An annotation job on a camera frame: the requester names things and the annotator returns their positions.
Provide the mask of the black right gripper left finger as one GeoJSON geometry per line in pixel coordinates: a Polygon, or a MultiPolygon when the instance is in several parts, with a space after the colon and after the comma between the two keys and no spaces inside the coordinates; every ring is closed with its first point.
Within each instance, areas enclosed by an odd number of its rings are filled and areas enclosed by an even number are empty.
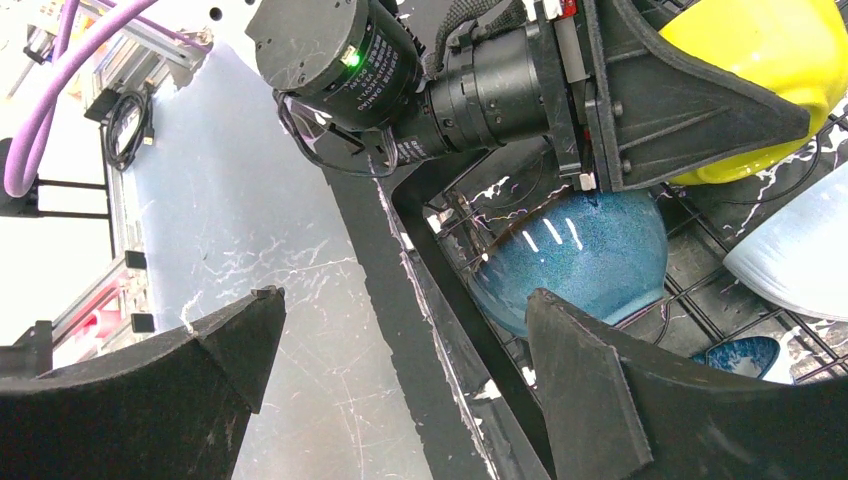
{"type": "Polygon", "coordinates": [[[252,291],[187,326],[1,383],[5,479],[229,479],[263,404],[285,292],[252,291]]]}

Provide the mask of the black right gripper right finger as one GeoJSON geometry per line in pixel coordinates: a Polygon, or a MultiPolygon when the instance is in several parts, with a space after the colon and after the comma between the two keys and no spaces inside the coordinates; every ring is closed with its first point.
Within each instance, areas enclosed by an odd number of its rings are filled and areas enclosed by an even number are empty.
{"type": "Polygon", "coordinates": [[[843,479],[847,382],[787,386],[675,355],[545,289],[526,322],[562,479],[843,479]]]}

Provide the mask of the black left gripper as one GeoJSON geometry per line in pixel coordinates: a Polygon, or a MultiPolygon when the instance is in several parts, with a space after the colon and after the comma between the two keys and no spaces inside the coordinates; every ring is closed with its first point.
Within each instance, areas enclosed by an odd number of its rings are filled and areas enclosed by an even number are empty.
{"type": "Polygon", "coordinates": [[[577,191],[648,188],[764,147],[802,139],[810,114],[663,39],[657,1],[455,1],[424,58],[415,108],[392,125],[401,165],[544,136],[577,191]],[[587,150],[590,138],[592,154],[587,150]]]}

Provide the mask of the dark blue beige bowl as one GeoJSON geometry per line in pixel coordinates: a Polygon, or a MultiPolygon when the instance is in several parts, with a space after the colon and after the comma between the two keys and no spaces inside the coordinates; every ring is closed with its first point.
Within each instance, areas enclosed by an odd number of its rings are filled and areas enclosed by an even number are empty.
{"type": "Polygon", "coordinates": [[[665,225],[648,191],[574,193],[507,230],[467,285],[491,321],[525,338],[536,289],[615,326],[663,297],[667,262],[665,225]]]}

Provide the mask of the blue patterned bowl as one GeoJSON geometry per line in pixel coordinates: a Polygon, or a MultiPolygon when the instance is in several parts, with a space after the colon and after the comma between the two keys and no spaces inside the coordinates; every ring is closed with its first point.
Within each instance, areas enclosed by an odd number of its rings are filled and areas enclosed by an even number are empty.
{"type": "Polygon", "coordinates": [[[771,383],[794,385],[789,354],[770,337],[732,340],[694,355],[696,363],[771,383]]]}

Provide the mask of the yellow green bowl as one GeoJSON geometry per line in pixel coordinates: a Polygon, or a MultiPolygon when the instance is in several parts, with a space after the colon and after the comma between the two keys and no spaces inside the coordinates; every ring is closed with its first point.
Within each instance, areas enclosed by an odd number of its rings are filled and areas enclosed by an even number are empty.
{"type": "Polygon", "coordinates": [[[833,1],[699,1],[659,34],[683,52],[804,108],[809,136],[847,91],[847,30],[833,1]]]}

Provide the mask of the dark striped white bowl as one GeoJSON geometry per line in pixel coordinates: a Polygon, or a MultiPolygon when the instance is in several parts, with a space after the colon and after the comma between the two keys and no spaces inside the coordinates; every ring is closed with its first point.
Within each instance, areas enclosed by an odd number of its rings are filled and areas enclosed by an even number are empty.
{"type": "Polygon", "coordinates": [[[768,302],[847,320],[847,166],[791,200],[736,245],[723,265],[768,302]]]}

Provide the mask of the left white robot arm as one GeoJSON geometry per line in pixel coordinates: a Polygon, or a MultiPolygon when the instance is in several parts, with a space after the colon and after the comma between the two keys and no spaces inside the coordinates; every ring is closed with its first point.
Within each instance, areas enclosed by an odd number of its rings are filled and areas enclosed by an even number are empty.
{"type": "Polygon", "coordinates": [[[392,1],[264,1],[246,33],[289,105],[391,168],[544,136],[577,190],[647,188],[805,137],[811,112],[663,39],[657,1],[456,1],[427,51],[392,1]]]}

